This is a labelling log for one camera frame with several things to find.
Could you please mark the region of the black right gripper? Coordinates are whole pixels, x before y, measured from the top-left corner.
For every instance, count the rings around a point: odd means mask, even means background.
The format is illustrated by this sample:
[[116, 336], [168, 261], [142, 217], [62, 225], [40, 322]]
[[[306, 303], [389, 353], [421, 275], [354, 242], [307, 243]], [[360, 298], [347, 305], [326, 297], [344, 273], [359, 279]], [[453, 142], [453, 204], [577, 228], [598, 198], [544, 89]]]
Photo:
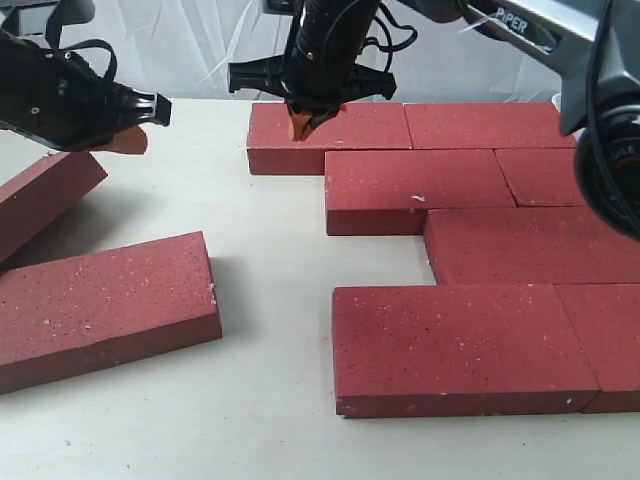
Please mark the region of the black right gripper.
[[295, 1], [284, 53], [228, 66], [228, 89], [284, 99], [289, 139], [305, 141], [341, 105], [396, 91], [390, 72], [358, 65], [378, 1]]

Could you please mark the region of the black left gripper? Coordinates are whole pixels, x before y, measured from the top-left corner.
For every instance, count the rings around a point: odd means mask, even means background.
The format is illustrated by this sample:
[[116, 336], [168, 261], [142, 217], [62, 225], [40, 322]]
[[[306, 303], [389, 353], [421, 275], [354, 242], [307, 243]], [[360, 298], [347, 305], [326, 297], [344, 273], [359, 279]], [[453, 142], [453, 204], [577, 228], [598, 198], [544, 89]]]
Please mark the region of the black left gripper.
[[167, 127], [171, 101], [115, 81], [110, 44], [91, 39], [44, 48], [1, 32], [1, 128], [63, 152], [142, 155], [139, 127]]

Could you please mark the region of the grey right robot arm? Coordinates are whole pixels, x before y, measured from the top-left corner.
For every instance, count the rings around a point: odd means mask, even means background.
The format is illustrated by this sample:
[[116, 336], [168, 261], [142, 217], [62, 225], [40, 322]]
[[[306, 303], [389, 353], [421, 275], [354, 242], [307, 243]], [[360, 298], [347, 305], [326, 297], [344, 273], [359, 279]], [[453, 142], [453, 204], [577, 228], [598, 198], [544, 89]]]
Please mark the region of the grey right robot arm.
[[[390, 98], [389, 69], [357, 63], [367, 47], [388, 56], [406, 48], [370, 35], [397, 27], [380, 1], [269, 1], [291, 25], [279, 56], [228, 67], [228, 88], [281, 98], [290, 135], [306, 139], [351, 101]], [[639, 236], [639, 5], [635, 1], [413, 1], [410, 8], [444, 24], [506, 42], [559, 75], [563, 136], [578, 135], [573, 168], [591, 210], [615, 231]]]

